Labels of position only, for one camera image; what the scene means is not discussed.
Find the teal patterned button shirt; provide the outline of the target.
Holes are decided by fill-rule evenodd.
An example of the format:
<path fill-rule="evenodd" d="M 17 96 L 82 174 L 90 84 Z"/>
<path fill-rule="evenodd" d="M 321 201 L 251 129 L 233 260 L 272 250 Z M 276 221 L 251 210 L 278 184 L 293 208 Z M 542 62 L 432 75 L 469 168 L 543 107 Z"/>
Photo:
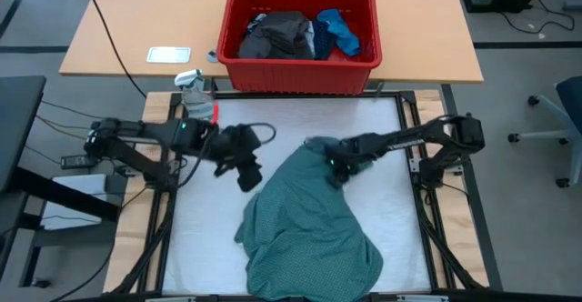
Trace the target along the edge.
<path fill-rule="evenodd" d="M 380 277 L 384 260 L 358 223 L 324 148 L 306 139 L 250 199 L 235 234 L 248 257 L 246 290 L 268 301 L 356 302 Z"/>

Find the bright blue garment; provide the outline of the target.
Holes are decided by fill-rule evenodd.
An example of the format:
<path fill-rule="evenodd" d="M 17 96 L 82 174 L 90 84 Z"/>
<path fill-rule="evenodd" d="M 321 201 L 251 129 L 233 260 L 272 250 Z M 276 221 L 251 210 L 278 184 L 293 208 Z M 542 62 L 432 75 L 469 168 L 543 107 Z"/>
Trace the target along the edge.
<path fill-rule="evenodd" d="M 327 32 L 336 37 L 336 46 L 348 56 L 359 55 L 359 39 L 349 29 L 338 9 L 327 9 L 317 15 L 317 20 L 328 24 Z"/>

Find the dark grey trousers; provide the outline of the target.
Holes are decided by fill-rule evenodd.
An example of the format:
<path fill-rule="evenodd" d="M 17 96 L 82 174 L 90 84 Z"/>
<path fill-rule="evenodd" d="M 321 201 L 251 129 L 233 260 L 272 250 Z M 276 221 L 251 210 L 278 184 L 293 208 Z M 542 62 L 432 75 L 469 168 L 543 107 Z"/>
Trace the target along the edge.
<path fill-rule="evenodd" d="M 242 59 L 313 59 L 314 52 L 306 36 L 310 28 L 311 21 L 301 12 L 271 12 L 251 35 L 243 35 L 237 56 Z"/>

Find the red plastic laundry bin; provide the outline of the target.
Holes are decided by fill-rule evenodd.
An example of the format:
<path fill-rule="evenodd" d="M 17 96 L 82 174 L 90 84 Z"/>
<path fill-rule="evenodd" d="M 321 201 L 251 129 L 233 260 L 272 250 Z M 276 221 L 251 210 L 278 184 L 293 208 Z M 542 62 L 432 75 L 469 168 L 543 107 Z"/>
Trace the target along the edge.
<path fill-rule="evenodd" d="M 249 19 L 261 11 L 301 11 L 313 16 L 336 6 L 363 46 L 357 56 L 336 47 L 328 61 L 248 59 L 236 55 Z M 356 95 L 382 61 L 376 0 L 226 0 L 216 48 L 233 87 L 241 91 Z"/>

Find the clear spray bottle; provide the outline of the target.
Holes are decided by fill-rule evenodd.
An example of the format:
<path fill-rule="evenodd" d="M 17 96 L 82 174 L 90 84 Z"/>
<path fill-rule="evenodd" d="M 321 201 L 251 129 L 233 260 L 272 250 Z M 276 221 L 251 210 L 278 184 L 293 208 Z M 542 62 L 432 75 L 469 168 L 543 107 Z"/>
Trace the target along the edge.
<path fill-rule="evenodd" d="M 189 118 L 216 121 L 216 102 L 203 90 L 205 80 L 200 69 L 178 74 L 174 83 L 182 92 L 182 104 Z"/>

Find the white flat phone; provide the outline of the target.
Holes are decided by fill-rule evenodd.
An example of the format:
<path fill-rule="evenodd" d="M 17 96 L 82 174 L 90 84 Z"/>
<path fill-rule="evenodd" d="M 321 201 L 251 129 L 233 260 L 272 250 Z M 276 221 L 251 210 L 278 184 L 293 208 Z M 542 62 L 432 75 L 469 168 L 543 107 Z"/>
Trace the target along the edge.
<path fill-rule="evenodd" d="M 191 56 L 190 47 L 154 46 L 148 51 L 146 62 L 153 64 L 186 64 Z"/>

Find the white patterned garment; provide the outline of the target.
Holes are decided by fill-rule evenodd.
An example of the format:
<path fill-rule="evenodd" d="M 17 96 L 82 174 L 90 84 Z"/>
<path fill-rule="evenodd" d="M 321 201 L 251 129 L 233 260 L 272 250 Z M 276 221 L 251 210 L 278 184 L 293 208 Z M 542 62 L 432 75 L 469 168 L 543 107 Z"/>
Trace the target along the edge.
<path fill-rule="evenodd" d="M 267 14 L 261 13 L 255 16 L 247 25 L 245 35 L 251 35 L 254 29 L 267 17 Z"/>

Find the tan wooden desk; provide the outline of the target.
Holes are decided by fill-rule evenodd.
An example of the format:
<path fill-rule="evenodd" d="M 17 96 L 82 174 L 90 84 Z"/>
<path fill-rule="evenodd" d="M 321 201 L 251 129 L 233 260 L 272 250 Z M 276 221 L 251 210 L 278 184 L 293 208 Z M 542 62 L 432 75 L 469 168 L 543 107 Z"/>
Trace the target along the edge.
<path fill-rule="evenodd" d="M 63 76 L 164 76 L 210 63 L 226 0 L 95 0 L 85 10 L 59 72 Z M 376 0 L 383 59 L 376 80 L 480 84 L 483 75 L 459 0 Z M 154 46 L 190 47 L 186 64 L 147 63 Z"/>

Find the black side desk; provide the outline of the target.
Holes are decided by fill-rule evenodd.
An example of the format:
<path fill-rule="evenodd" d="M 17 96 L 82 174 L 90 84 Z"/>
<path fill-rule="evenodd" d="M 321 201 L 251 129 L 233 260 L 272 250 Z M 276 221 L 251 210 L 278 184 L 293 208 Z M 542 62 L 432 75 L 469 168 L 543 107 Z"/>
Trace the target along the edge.
<path fill-rule="evenodd" d="M 20 287 L 50 285 L 35 279 L 35 267 L 43 247 L 92 242 L 95 231 L 112 229 L 120 207 L 63 186 L 18 165 L 43 96 L 42 75 L 0 77 L 0 279 L 3 277 L 16 234 L 20 229 L 34 235 L 25 250 Z M 25 211 L 30 196 L 74 211 L 95 216 L 88 226 L 46 230 L 40 216 Z"/>

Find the blue office chair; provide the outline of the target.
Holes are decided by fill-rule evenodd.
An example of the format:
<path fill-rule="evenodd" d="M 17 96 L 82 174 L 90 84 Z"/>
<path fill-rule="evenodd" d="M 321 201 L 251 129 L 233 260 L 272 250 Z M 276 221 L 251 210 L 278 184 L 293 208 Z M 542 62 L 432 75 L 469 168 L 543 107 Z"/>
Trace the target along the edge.
<path fill-rule="evenodd" d="M 560 120 L 565 128 L 546 132 L 511 133 L 507 136 L 507 141 L 518 143 L 524 139 L 557 139 L 560 145 L 571 144 L 569 177 L 555 180 L 556 186 L 567 188 L 577 185 L 582 180 L 582 75 L 555 83 L 554 88 L 562 106 L 557 106 L 543 95 L 529 96 L 527 104 L 529 106 L 542 105 Z"/>

